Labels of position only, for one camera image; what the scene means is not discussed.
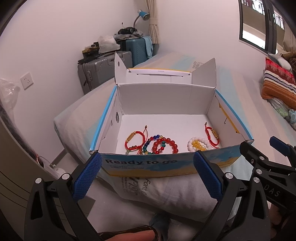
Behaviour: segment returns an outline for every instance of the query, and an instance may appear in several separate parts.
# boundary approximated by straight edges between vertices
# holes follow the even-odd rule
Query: suitcase
[[[133,67],[131,52],[118,51],[117,54],[127,68]],[[112,52],[88,63],[78,65],[78,76],[84,94],[115,77],[114,58],[115,53]]]
[[[145,39],[124,39],[117,43],[120,45],[120,50],[131,51],[133,67],[148,60]]]

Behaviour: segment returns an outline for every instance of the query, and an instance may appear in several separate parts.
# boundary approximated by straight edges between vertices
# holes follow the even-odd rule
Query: white beaded bracelet
[[[204,138],[200,138],[200,137],[193,137],[189,140],[188,144],[187,144],[187,148],[188,148],[188,151],[190,152],[195,152],[199,149],[197,149],[195,146],[192,145],[192,142],[201,142],[203,143],[204,145],[202,145],[202,149],[201,150],[207,150],[208,148],[211,147],[211,144],[209,143],[208,140],[204,139]]]

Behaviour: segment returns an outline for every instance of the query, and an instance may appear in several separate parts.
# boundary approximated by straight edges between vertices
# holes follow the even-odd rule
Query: cardboard box
[[[164,69],[127,69],[116,54],[115,82],[99,121],[90,152],[98,150],[102,168],[109,175],[122,177],[168,177],[196,173],[193,152],[187,143],[192,137],[207,139],[205,122],[219,135],[219,149],[204,155],[220,167],[240,157],[239,145],[252,136],[216,88],[215,59],[192,72]],[[179,153],[167,145],[158,155],[126,155],[125,141],[134,131],[149,136],[162,135],[174,140]],[[212,132],[211,139],[216,142]],[[136,134],[128,146],[141,145]]]

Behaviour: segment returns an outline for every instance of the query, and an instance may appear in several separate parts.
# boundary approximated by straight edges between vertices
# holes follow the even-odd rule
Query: power outlet
[[[23,77],[21,77],[22,86],[24,90],[33,84],[33,79],[30,73],[26,73]]]

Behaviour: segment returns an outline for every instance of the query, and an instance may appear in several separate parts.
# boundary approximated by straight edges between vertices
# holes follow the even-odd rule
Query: railing
[[[265,15],[263,3],[261,1],[258,1],[258,0],[241,0],[241,1],[242,1],[242,4],[244,4],[244,5],[248,6],[248,7],[251,7],[254,10],[256,10],[257,12]],[[282,29],[284,29],[283,19],[276,12],[274,12],[274,22],[275,22],[275,24],[280,26]]]

